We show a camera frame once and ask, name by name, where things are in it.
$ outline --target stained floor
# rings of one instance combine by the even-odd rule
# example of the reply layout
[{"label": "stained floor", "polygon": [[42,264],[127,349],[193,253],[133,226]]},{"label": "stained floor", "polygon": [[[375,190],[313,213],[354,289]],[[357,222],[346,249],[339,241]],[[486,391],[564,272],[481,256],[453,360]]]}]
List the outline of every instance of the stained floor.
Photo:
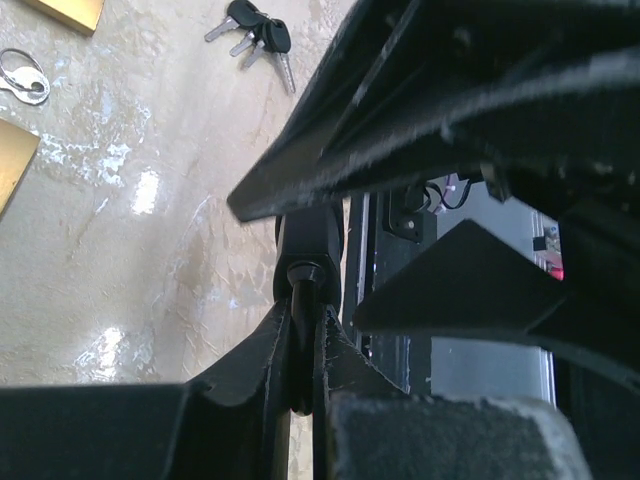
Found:
[{"label": "stained floor", "polygon": [[[92,38],[0,3],[0,49],[52,84],[40,107],[0,91],[0,118],[41,138],[0,220],[1,384],[186,380],[268,309],[272,225],[238,225],[225,198],[352,0],[258,0],[291,30],[294,97],[271,63],[240,70],[242,34],[203,41],[226,3],[105,0]],[[295,422],[291,478],[310,475],[309,430]]]}]

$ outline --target key ring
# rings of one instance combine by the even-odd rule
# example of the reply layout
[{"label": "key ring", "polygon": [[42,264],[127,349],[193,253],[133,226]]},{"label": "key ring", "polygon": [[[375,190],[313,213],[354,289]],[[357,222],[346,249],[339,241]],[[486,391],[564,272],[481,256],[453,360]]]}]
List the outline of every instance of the key ring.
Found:
[{"label": "key ring", "polygon": [[44,73],[44,70],[42,69],[42,67],[38,63],[38,61],[35,58],[33,58],[29,53],[25,52],[24,50],[20,50],[19,48],[5,48],[4,50],[0,51],[0,77],[2,77],[5,82],[7,82],[9,85],[11,85],[16,90],[20,90],[22,92],[37,92],[37,91],[39,91],[37,88],[25,87],[24,85],[20,85],[18,82],[15,81],[15,79],[13,77],[11,77],[10,75],[7,74],[6,70],[4,69],[4,65],[2,65],[2,57],[6,53],[17,53],[18,55],[23,56],[24,58],[29,60],[34,67],[36,67],[36,70],[38,70],[42,74],[43,77],[45,77],[45,78],[47,77],[45,75],[45,73]]}]

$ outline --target silver metal panel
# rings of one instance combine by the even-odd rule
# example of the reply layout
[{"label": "silver metal panel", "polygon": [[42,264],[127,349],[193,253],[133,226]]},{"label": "silver metal panel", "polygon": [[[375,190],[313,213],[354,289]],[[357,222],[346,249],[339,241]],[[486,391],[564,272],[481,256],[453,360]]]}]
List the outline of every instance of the silver metal panel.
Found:
[{"label": "silver metal panel", "polygon": [[[534,261],[532,238],[538,232],[534,212],[526,205],[513,199],[500,204],[483,184],[474,185],[462,209],[439,215],[438,236],[465,218]],[[433,339],[431,378],[425,381],[434,394],[526,396],[555,403],[551,360],[539,348],[440,337]]]}]

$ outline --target silver key blade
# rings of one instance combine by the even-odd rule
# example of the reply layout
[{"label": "silver key blade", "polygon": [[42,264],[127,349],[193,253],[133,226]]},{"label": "silver key blade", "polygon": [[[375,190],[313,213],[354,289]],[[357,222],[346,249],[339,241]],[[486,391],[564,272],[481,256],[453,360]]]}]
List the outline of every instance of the silver key blade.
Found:
[{"label": "silver key blade", "polygon": [[253,40],[255,38],[256,38],[255,33],[248,32],[238,45],[236,45],[231,50],[229,50],[229,55],[231,55],[232,57],[237,57],[242,52],[244,52],[247,48],[253,45]]},{"label": "silver key blade", "polygon": [[291,70],[291,64],[289,63],[289,55],[286,53],[276,53],[278,60],[278,66],[280,67],[280,73],[283,80],[287,85],[287,90],[291,95],[296,93],[296,83],[293,80],[293,71]]},{"label": "silver key blade", "polygon": [[264,47],[265,43],[260,40],[256,45],[256,48],[253,49],[251,55],[249,55],[249,57],[247,57],[247,59],[245,60],[242,68],[249,68],[251,65],[256,63],[256,60],[258,60],[264,54]]},{"label": "silver key blade", "polygon": [[222,21],[220,25],[218,25],[216,28],[214,28],[209,33],[207,33],[204,36],[204,40],[205,42],[213,42],[216,38],[218,38],[223,33],[228,32],[229,30],[235,30],[239,26],[240,25],[238,24],[238,22],[236,22],[233,19],[233,17],[228,16]]},{"label": "silver key blade", "polygon": [[27,105],[40,105],[49,98],[51,86],[47,77],[42,75],[38,70],[32,67],[20,67],[13,72],[6,72],[13,81],[25,88],[39,87],[39,90],[20,90],[9,85],[2,77],[0,77],[0,90],[8,90],[22,103]]}]

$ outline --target gold metal plate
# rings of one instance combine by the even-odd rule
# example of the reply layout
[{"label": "gold metal plate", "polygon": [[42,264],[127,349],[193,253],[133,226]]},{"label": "gold metal plate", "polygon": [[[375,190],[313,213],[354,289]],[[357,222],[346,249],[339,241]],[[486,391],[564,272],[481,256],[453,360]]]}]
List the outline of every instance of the gold metal plate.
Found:
[{"label": "gold metal plate", "polygon": [[0,120],[0,214],[39,143],[39,137]]},{"label": "gold metal plate", "polygon": [[87,36],[96,31],[104,5],[104,0],[23,1]]}]

